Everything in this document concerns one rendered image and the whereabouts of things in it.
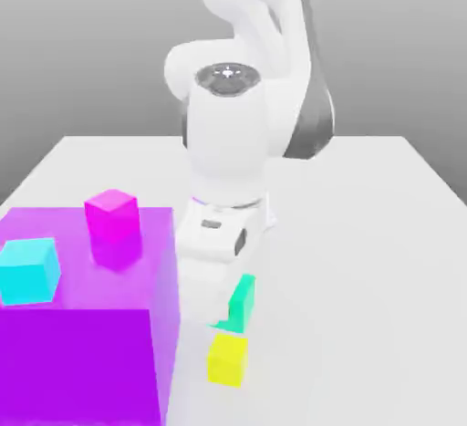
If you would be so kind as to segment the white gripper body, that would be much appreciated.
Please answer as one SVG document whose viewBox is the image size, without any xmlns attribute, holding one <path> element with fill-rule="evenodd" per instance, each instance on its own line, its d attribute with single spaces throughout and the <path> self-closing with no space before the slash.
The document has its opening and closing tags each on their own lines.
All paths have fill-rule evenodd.
<svg viewBox="0 0 467 426">
<path fill-rule="evenodd" d="M 217 324 L 228 318 L 229 300 L 236 287 L 232 265 L 181 258 L 178 273 L 183 321 Z"/>
</svg>

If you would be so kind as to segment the small yellow cube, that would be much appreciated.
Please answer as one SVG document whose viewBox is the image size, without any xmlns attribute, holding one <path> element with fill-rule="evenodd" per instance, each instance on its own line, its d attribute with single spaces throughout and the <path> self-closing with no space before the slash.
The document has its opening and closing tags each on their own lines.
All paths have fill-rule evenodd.
<svg viewBox="0 0 467 426">
<path fill-rule="evenodd" d="M 216 384 L 240 388 L 248 355 L 248 340 L 216 333 L 207 355 L 207 379 Z"/>
</svg>

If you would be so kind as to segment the small magenta cube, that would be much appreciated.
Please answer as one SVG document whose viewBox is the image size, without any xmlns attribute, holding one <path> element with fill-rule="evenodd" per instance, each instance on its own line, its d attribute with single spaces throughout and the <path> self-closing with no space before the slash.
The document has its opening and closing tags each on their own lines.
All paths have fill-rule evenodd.
<svg viewBox="0 0 467 426">
<path fill-rule="evenodd" d="M 125 237 L 117 242 L 108 242 L 92 237 L 90 250 L 97 265 L 120 272 L 140 260 L 142 240 L 138 234 Z"/>
<path fill-rule="evenodd" d="M 91 236 L 116 243 L 140 232 L 140 214 L 135 196 L 118 189 L 108 189 L 84 202 Z"/>
</svg>

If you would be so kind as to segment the small cyan cube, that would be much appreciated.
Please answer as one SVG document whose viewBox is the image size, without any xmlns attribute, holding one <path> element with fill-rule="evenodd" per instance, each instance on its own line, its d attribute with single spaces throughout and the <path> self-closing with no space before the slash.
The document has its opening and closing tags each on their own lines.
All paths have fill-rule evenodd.
<svg viewBox="0 0 467 426">
<path fill-rule="evenodd" d="M 4 306 L 51 302 L 60 276 L 52 237 L 9 240 L 0 251 L 0 300 Z"/>
</svg>

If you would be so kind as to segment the large purple box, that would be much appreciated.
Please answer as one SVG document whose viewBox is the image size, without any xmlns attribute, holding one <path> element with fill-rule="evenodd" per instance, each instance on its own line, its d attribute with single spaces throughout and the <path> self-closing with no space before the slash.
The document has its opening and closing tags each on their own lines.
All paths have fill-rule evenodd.
<svg viewBox="0 0 467 426">
<path fill-rule="evenodd" d="M 0 426 L 165 426 L 180 328 L 172 210 L 140 209 L 136 260 L 91 253 L 80 208 L 13 208 L 0 246 L 52 237 L 52 302 L 0 304 Z"/>
</svg>

